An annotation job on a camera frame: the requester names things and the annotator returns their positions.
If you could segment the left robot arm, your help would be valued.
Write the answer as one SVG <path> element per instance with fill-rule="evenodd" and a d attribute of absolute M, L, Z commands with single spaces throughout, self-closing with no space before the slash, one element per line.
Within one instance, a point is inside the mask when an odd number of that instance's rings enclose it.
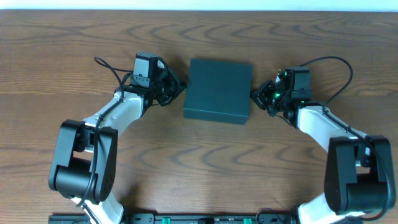
<path fill-rule="evenodd" d="M 127 73 L 113 99 L 97 113 L 61 124 L 49 188 L 81 207 L 90 223 L 122 223 L 124 207 L 112 192 L 118 138 L 154 101 L 169 105 L 186 86 L 171 68 L 154 72 L 150 78 Z"/>

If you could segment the dark green box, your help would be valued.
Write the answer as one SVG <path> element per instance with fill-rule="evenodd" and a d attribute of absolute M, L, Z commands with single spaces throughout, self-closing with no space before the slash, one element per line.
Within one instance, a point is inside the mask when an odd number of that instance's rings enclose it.
<path fill-rule="evenodd" d="M 249 119 L 253 66 L 193 58 L 190 61 L 183 115 L 230 124 Z"/>

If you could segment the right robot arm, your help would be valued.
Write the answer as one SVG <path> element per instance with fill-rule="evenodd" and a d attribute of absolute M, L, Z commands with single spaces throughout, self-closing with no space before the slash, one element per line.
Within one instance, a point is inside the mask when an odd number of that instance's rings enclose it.
<path fill-rule="evenodd" d="M 281 116 L 327 153 L 324 190 L 276 219 L 282 223 L 363 223 L 382 218 L 396 203 L 391 145 L 337 118 L 312 100 L 307 84 L 268 80 L 251 99 L 271 116 Z"/>

